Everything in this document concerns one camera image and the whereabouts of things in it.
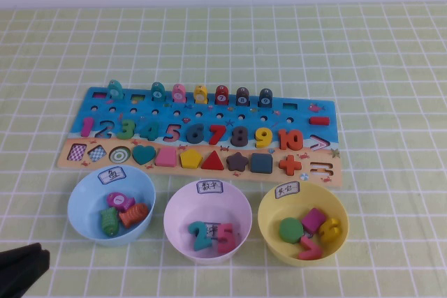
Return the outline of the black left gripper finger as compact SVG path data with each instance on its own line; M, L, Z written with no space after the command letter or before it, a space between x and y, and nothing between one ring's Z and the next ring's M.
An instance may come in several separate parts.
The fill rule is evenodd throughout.
M50 252L41 248L1 270L1 297L21 297L50 267Z
M0 252L0 266L1 270L13 265L21 259L41 251L41 244L34 243L19 248L10 249Z

